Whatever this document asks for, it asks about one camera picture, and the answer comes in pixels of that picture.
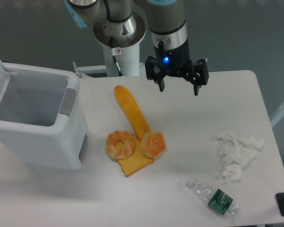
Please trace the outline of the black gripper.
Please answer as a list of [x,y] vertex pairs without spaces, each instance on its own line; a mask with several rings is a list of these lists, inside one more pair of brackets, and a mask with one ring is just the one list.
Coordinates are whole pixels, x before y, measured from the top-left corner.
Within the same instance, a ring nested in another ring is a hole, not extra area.
[[146,78],[153,80],[159,86],[160,92],[165,89],[164,77],[183,77],[193,85],[194,95],[198,96],[199,89],[207,85],[209,72],[206,59],[195,62],[190,60],[188,39],[175,49],[168,50],[164,46],[164,54],[154,47],[156,58],[148,56],[145,62]]

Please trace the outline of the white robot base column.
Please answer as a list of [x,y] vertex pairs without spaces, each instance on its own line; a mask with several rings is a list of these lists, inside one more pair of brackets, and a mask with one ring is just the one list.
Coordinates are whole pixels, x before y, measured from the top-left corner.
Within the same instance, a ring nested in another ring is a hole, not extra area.
[[102,50],[108,77],[118,77],[121,71],[124,77],[140,75],[140,44],[129,47],[115,47],[102,45]]

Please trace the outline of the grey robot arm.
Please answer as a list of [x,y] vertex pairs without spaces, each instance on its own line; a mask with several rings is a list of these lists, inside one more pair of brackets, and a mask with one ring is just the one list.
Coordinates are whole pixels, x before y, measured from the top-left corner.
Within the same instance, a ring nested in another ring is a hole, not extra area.
[[151,32],[155,55],[145,61],[148,80],[160,91],[166,76],[183,78],[194,94],[209,79],[206,60],[191,61],[182,0],[67,0],[77,21],[93,29],[102,45],[108,76],[135,76],[139,72],[140,42]]

